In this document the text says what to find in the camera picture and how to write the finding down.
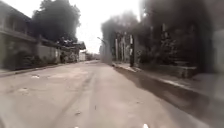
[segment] vegetation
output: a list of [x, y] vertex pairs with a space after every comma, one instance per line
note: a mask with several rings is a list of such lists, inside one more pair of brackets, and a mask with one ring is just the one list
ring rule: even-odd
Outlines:
[[38, 25], [38, 33], [49, 40], [64, 46], [73, 46], [79, 23], [80, 11], [69, 0], [43, 0], [40, 9], [36, 10], [33, 20]]
[[132, 12], [125, 12], [122, 15], [111, 17], [102, 24], [103, 40], [109, 42], [112, 56], [115, 59], [115, 39], [135, 32], [137, 18]]
[[201, 0], [144, 0], [141, 10], [149, 61], [212, 70], [212, 26]]

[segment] sky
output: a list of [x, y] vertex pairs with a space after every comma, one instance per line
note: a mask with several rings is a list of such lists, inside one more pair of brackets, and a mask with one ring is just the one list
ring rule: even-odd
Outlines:
[[[25, 15], [31, 17], [37, 10], [42, 0], [3, 0]], [[101, 24], [113, 15], [125, 11], [139, 14], [139, 0], [70, 0], [71, 5], [76, 5], [81, 11], [81, 26], [77, 28], [76, 36], [84, 41], [87, 51], [98, 53], [102, 37]]]

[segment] sidewalk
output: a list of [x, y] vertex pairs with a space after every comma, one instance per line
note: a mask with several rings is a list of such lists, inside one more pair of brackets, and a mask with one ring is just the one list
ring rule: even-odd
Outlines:
[[22, 74], [22, 73], [26, 73], [26, 72], [43, 70], [43, 69], [47, 69], [47, 68], [55, 68], [58, 66], [63, 66], [63, 65], [68, 65], [68, 64], [72, 64], [72, 63], [57, 64], [57, 65], [51, 65], [51, 66], [46, 66], [46, 67], [32, 68], [32, 69], [25, 69], [25, 70], [18, 70], [18, 71], [8, 71], [8, 70], [0, 69], [0, 78], [6, 77], [6, 76], [11, 76], [11, 75], [16, 75], [16, 74]]
[[174, 76], [169, 76], [166, 74], [160, 74], [150, 71], [144, 71], [136, 67], [130, 67], [129, 64], [115, 64], [117, 68], [122, 68], [130, 72], [140, 72], [149, 78], [158, 80], [160, 82], [183, 88], [200, 95], [205, 95], [211, 97], [211, 92], [215, 91], [213, 98], [224, 101], [224, 76], [215, 74], [198, 74], [192, 79], [180, 79]]
[[168, 99], [168, 102], [177, 108], [207, 122], [212, 127], [222, 128], [224, 126], [223, 75], [198, 74], [192, 79], [180, 79], [144, 71], [136, 67], [131, 68], [129, 64], [114, 64], [114, 66], [133, 74], [139, 74], [139, 79], [146, 77], [146, 79], [157, 81], [155, 85], [146, 86], [163, 86], [157, 89], [157, 91], [163, 93], [162, 99]]

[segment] asphalt road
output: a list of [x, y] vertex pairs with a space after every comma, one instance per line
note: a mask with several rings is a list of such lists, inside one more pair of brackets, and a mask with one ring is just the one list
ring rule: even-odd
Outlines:
[[136, 84], [96, 61], [0, 78], [0, 128], [208, 127]]

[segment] utility pole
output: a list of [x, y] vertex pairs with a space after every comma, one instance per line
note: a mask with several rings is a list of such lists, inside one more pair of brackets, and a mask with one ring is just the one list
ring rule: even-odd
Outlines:
[[133, 36], [130, 35], [130, 67], [134, 67], [134, 60], [135, 60], [135, 45], [134, 45], [134, 40]]
[[118, 41], [115, 39], [115, 53], [116, 53], [116, 61], [118, 61]]

